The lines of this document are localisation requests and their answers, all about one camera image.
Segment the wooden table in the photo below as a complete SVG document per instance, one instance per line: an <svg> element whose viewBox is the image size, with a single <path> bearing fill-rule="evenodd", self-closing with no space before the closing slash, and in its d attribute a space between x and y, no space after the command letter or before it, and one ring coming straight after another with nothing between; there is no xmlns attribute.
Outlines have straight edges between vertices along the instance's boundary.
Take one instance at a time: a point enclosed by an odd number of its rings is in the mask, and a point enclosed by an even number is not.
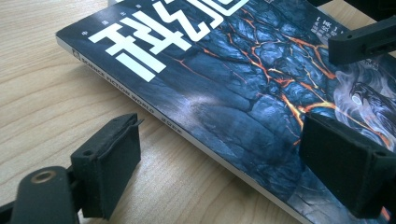
<svg viewBox="0 0 396 224"><path fill-rule="evenodd" d="M136 112L142 161L110 223L298 223L59 47L55 33L106 0L0 5L0 204L21 179L69 156L116 116ZM373 22L341 0L325 9L357 28ZM82 219L83 223L106 223Z"/></svg>

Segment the light wood surface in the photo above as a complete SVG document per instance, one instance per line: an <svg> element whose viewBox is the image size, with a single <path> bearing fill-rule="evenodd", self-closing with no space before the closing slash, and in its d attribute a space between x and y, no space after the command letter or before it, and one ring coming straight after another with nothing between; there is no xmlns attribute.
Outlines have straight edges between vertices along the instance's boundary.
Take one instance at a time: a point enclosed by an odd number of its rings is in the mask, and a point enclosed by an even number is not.
<svg viewBox="0 0 396 224"><path fill-rule="evenodd" d="M0 4L0 204L21 179L69 156L116 116L136 112L142 161L110 223L298 223L56 44L55 33L106 0ZM333 1L349 28L372 22ZM106 223L82 219L82 223Z"/></svg>

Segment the wood grain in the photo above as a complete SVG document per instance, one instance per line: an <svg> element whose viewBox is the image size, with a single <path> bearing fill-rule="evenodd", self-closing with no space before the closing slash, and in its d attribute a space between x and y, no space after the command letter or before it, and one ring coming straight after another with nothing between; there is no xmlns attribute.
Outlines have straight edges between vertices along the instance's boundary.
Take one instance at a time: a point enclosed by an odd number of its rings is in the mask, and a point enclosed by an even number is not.
<svg viewBox="0 0 396 224"><path fill-rule="evenodd" d="M325 8L356 26L355 14L337 4ZM0 204L14 200L24 176L68 167L104 124L136 112L145 120L142 161L110 223L298 223L56 44L58 30L105 7L106 0L2 2Z"/></svg>

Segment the magazine cover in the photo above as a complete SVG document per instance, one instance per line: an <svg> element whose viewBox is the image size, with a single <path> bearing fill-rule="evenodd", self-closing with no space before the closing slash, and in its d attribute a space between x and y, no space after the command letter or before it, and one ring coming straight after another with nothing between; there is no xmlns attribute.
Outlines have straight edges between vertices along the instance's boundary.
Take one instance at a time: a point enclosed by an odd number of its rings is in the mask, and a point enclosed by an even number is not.
<svg viewBox="0 0 396 224"><path fill-rule="evenodd" d="M306 1L129 0L78 21L58 43L301 221L354 218L298 156L306 112L391 151L395 59L328 62L347 29Z"/></svg>

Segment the magazine spine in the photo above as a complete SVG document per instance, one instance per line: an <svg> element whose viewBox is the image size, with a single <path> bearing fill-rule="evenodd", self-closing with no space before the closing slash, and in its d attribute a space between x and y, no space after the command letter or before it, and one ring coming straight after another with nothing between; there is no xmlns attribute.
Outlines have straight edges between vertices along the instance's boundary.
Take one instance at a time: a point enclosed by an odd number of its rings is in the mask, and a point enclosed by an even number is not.
<svg viewBox="0 0 396 224"><path fill-rule="evenodd" d="M60 45L63 49L65 49L67 52L73 55L73 48L68 45L66 42L64 42L59 36L56 36L56 40L58 42L58 45ZM220 163L222 166L224 166L226 169L231 171L233 174L237 175L239 178L247 182L251 187L253 187L255 190L257 190L259 193L264 195L267 199L278 205L280 208L282 208L284 211L289 213L291 216L296 218L302 223L310 223L305 217L303 217L301 214L290 208L287 204L284 202L280 201L277 197L275 197L272 193L270 193L268 190L260 186L255 180L253 180L251 177L243 173L242 171L236 169L234 166L232 166L230 163L228 163L226 160L224 160L221 156L216 154L214 151L209 149L207 146L202 144L200 141L198 141L196 138L194 138L192 135L189 133L185 132L180 126L175 124L172 120L168 119L165 115L163 115L160 111L157 109L153 108L148 102L137 96L135 93L130 91L128 88L123 86L121 83L119 83L114 77L109 75L106 71L101 69L98 65L95 63L91 62L89 59L87 59L84 55L82 55L80 52L78 53L80 57L80 61L88 65L96 74L98 74L100 77L104 78L106 81L108 81L111 85L115 86L117 89L119 89L121 92L126 94L128 97L130 97L133 101L135 101L137 104L141 105L144 109L146 109L150 114L155 116L157 119L162 121L164 124L166 124L168 127L173 129L175 132L180 134L182 137L184 137L186 140L191 142L193 145L196 147L200 148L206 155Z"/></svg>

